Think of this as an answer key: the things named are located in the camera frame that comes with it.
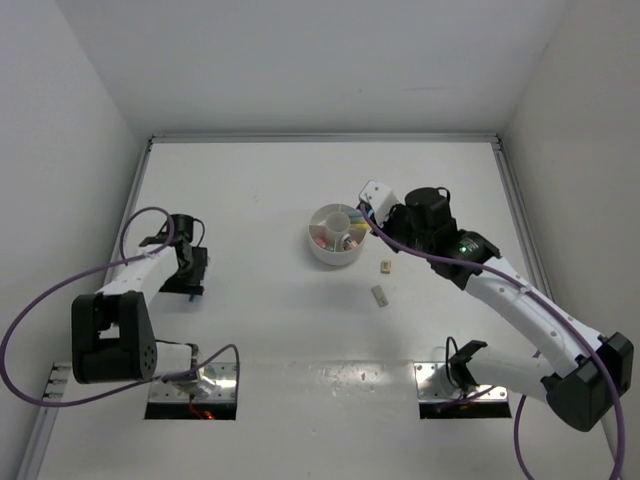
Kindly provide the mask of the yellow small eraser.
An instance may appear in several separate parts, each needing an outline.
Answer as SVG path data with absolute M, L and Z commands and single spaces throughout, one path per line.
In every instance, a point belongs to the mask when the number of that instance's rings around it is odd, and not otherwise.
M 390 260 L 383 260 L 381 262 L 380 272 L 382 274 L 390 274 L 391 273 L 391 269 L 392 269 L 392 267 L 391 267 L 391 261 Z

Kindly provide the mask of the pink white mini stapler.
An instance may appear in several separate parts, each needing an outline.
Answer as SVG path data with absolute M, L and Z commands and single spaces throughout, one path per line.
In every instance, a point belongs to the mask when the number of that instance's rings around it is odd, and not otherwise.
M 354 250 L 358 247 L 358 243 L 350 234 L 345 234 L 340 240 L 340 248 L 343 252 Z

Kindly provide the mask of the white round compartment organizer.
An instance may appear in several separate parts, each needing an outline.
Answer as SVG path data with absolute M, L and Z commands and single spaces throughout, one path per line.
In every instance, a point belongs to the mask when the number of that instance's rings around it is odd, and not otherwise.
M 347 216 L 348 212 L 360 211 L 345 204 L 334 203 L 322 206 L 314 212 L 310 219 L 307 230 L 310 250 L 320 262 L 326 265 L 336 267 L 349 265 L 358 259 L 363 250 L 369 230 L 350 230 L 351 222 Z M 345 234 L 350 234 L 358 243 L 356 249 L 347 252 L 341 250 L 339 243 Z M 314 242 L 315 238 L 321 238 L 327 244 L 334 244 L 335 251 L 326 250 L 327 245 L 321 248 Z

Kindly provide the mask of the beige long eraser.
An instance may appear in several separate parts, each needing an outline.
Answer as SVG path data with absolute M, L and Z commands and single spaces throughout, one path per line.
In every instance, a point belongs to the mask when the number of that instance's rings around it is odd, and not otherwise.
M 383 308 L 389 305 L 389 301 L 386 297 L 386 294 L 380 285 L 374 286 L 371 289 L 371 292 L 380 308 Z

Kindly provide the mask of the yellow highlighter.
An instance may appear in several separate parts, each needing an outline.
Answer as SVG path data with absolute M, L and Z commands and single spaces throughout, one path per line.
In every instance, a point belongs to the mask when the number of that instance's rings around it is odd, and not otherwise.
M 367 231 L 370 229 L 370 226 L 366 222 L 355 222 L 350 224 L 349 229 L 357 231 Z

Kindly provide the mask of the blue highlighter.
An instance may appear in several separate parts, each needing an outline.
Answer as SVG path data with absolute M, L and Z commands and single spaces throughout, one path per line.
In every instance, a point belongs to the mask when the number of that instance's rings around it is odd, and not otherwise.
M 365 223 L 366 220 L 360 212 L 348 212 L 347 216 L 351 223 Z

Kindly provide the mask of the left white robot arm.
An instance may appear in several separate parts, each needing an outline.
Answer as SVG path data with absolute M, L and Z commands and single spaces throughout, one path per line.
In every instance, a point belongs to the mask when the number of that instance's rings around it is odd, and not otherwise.
M 204 293 L 208 250 L 194 240 L 203 221 L 173 214 L 139 244 L 142 258 L 128 262 L 108 284 L 78 296 L 71 307 L 72 370 L 81 384 L 149 380 L 159 351 L 148 307 L 159 293 L 192 299 Z

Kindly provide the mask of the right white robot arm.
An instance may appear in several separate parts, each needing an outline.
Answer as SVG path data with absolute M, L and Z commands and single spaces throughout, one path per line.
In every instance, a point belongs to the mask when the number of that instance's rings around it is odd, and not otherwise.
M 370 181 L 359 194 L 373 233 L 394 252 L 426 260 L 440 277 L 505 319 L 541 356 L 518 358 L 472 340 L 447 365 L 453 385 L 467 392 L 487 382 L 546 403 L 565 424 L 590 431 L 631 385 L 634 346 L 581 323 L 542 295 L 481 234 L 461 229 L 444 187 L 423 187 L 398 200 Z

